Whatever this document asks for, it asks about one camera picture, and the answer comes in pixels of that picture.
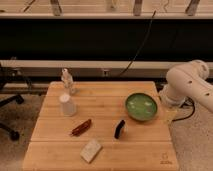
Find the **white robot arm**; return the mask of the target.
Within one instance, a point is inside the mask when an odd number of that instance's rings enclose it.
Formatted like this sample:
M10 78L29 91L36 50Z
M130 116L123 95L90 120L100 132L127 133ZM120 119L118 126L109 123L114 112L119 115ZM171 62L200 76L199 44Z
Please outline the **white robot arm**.
M209 73L202 60L172 67L166 74L167 84L159 92L162 103L169 108L180 107L189 97L213 112L213 85L206 81Z

